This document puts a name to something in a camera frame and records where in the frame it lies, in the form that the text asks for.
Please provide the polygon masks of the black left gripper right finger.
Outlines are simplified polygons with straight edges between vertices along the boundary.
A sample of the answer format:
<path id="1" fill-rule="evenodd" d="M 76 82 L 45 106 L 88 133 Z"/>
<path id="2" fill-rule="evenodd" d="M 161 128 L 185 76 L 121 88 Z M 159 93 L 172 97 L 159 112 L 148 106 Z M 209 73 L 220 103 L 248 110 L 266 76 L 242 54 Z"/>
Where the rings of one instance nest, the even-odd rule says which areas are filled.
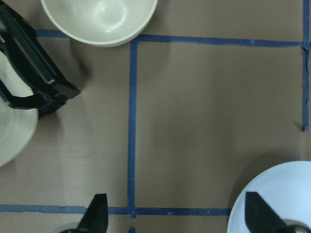
<path id="1" fill-rule="evenodd" d="M 246 192 L 244 219 L 251 233 L 294 233 L 257 192 Z"/>

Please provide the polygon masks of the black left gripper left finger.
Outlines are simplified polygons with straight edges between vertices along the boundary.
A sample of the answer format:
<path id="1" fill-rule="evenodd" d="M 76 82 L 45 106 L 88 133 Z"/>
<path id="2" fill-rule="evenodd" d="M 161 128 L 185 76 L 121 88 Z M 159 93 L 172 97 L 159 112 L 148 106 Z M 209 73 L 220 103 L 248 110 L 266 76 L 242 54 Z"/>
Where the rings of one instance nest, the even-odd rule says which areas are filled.
<path id="1" fill-rule="evenodd" d="M 105 233 L 107 228 L 107 195 L 96 194 L 76 230 L 78 233 Z"/>

